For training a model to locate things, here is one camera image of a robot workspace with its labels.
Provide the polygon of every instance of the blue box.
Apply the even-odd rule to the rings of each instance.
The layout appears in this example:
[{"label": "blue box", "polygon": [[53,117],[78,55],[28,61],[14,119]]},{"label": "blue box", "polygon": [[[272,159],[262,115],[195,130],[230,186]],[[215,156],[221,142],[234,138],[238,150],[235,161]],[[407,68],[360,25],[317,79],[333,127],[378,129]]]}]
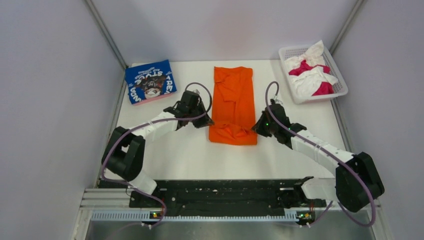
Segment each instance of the blue box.
[{"label": "blue box", "polygon": [[125,70],[125,81],[133,105],[177,91],[169,60],[129,67]]}]

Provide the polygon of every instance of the laundry basket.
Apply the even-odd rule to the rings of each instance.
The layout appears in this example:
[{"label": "laundry basket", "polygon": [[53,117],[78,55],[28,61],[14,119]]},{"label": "laundry basket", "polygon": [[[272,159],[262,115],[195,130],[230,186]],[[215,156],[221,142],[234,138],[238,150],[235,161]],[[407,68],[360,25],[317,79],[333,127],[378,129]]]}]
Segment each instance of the laundry basket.
[{"label": "laundry basket", "polygon": [[302,104],[302,103],[325,101],[325,100],[331,100],[335,97],[346,95],[348,93],[348,86],[346,85],[345,80],[342,77],[342,74],[337,68],[336,63],[334,62],[334,59],[331,56],[329,50],[325,46],[324,46],[324,53],[322,54],[322,57],[324,58],[324,61],[325,61],[325,65],[327,65],[331,69],[330,74],[338,79],[338,82],[332,86],[334,93],[326,94],[326,95],[308,96],[308,97],[297,95],[295,86],[293,86],[292,82],[289,80],[289,70],[286,68],[286,64],[284,63],[284,61],[291,57],[302,55],[308,50],[309,47],[310,45],[283,47],[283,48],[280,48],[280,50],[278,51],[279,58],[281,59],[282,70],[285,75],[285,80],[287,81],[287,84],[290,87],[290,92],[291,92],[291,96],[293,97],[294,103]]}]

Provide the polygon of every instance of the folded orange fabric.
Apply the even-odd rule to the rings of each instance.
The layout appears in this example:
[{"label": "folded orange fabric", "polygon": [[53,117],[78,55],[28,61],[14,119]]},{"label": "folded orange fabric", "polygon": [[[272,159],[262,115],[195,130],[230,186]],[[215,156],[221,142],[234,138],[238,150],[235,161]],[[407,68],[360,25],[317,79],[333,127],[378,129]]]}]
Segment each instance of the folded orange fabric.
[{"label": "folded orange fabric", "polygon": [[231,145],[256,145],[253,70],[246,67],[215,67],[212,120],[209,140]]}]

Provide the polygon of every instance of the robotic arm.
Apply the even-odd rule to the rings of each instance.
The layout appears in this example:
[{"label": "robotic arm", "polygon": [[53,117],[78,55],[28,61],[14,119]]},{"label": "robotic arm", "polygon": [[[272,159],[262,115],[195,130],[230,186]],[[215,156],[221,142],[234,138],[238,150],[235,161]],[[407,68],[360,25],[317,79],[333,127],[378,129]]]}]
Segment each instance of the robotic arm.
[{"label": "robotic arm", "polygon": [[271,99],[269,108],[279,122],[304,139],[293,135],[281,127],[272,116],[270,116],[268,108],[265,108],[262,112],[259,121],[253,126],[252,130],[264,137],[276,137],[279,143],[313,159],[330,171],[335,177],[314,178],[309,176],[302,179],[294,187],[295,194],[298,198],[309,200],[323,199],[340,202],[346,209],[354,213],[370,203],[363,187],[354,176],[348,172],[346,168],[332,159],[328,153],[322,151],[321,148],[325,148],[330,154],[336,156],[351,167],[365,183],[373,199],[378,198],[384,193],[385,189],[383,183],[370,155],[365,152],[356,155],[338,149],[314,136],[305,126],[299,123],[290,123],[284,107],[276,103],[274,99]]},{"label": "robotic arm", "polygon": [[[164,120],[175,118],[191,119],[206,112],[202,98],[199,96],[199,92],[197,90],[184,91],[180,101],[177,101],[174,106],[165,108],[157,117],[149,121],[150,124],[148,126],[135,130],[125,136],[122,141],[119,142],[113,151],[113,154],[107,161],[106,168],[129,182],[132,186],[151,195],[157,184],[143,171],[145,146],[167,133],[179,130],[186,126],[189,122],[192,122],[195,128],[203,128],[213,125],[214,122],[208,114],[192,121]],[[106,156],[113,145],[127,131],[128,129],[121,126],[115,128],[106,146],[106,150],[101,160],[102,163],[105,161]]]}]

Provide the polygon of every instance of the pile of laundry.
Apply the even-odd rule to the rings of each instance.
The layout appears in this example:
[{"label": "pile of laundry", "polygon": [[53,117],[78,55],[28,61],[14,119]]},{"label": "pile of laundry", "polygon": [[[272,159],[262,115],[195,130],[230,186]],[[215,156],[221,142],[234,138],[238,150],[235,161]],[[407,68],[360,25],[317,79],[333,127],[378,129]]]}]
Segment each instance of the pile of laundry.
[{"label": "pile of laundry", "polygon": [[296,89],[299,97],[333,94],[333,85],[339,80],[330,75],[330,68],[323,58],[324,44],[319,41],[304,54],[293,56],[284,61],[288,80]]}]

